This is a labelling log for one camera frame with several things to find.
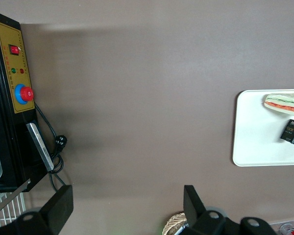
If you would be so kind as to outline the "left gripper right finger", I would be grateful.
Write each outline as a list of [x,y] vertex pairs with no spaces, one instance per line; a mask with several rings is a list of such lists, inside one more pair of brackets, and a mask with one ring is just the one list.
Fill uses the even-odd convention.
[[225,217],[216,210],[207,210],[194,186],[184,186],[183,210],[188,227],[184,235],[221,235],[225,227]]

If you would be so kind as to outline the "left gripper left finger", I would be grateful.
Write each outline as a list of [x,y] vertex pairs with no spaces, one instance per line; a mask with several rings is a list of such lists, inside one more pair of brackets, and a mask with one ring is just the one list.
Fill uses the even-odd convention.
[[73,187],[62,186],[38,211],[26,212],[17,219],[16,234],[57,235],[73,210]]

